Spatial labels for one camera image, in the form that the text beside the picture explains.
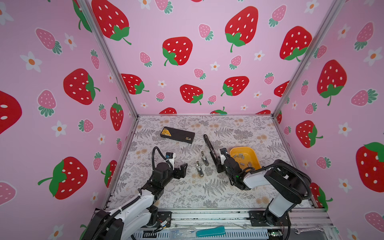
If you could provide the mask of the black stapler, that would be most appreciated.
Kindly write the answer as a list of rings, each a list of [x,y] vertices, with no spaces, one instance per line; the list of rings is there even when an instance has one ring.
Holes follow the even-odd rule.
[[[211,144],[211,142],[210,142],[210,140],[208,138],[208,135],[204,134],[203,137],[204,137],[204,140],[205,140],[205,142],[206,142],[206,144],[207,144],[207,146],[209,148],[210,155],[211,155],[211,157],[212,157],[212,159],[214,161],[214,164],[215,164],[215,160],[216,159],[220,159],[220,157],[218,157],[218,155],[216,154],[216,151],[215,151],[213,145]]]

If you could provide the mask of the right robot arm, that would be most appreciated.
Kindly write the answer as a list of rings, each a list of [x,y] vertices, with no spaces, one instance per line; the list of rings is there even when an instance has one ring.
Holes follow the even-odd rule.
[[[269,226],[277,225],[296,205],[312,197],[311,178],[282,160],[259,169],[242,169],[226,148],[220,149],[219,157],[215,153],[211,155],[218,173],[226,173],[232,186],[249,191],[270,184],[278,191],[261,216],[261,221]]]

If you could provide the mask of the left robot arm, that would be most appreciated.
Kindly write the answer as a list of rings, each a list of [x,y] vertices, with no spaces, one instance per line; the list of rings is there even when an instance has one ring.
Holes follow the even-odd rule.
[[[160,219],[155,203],[171,180],[186,177],[188,164],[176,168],[173,153],[160,155],[163,162],[155,165],[155,154],[152,154],[152,174],[138,189],[138,195],[110,212],[99,210],[86,227],[81,240],[126,240],[142,227],[155,227],[153,233],[166,227],[169,220]]]

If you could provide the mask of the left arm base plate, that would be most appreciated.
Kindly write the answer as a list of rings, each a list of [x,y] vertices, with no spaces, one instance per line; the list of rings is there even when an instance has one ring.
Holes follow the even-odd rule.
[[[172,219],[172,212],[165,212],[165,211],[160,211],[157,212],[155,215],[152,213],[150,217],[149,223],[146,225],[148,228],[157,228],[159,227],[162,223],[167,221],[165,224],[165,227],[170,227],[171,226],[171,219]]]

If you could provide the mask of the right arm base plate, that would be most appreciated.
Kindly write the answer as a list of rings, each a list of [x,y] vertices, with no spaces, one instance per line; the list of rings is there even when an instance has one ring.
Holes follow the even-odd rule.
[[[270,212],[265,211],[249,211],[249,217],[252,227],[288,227],[290,226],[289,218],[286,214],[282,217],[276,217]]]

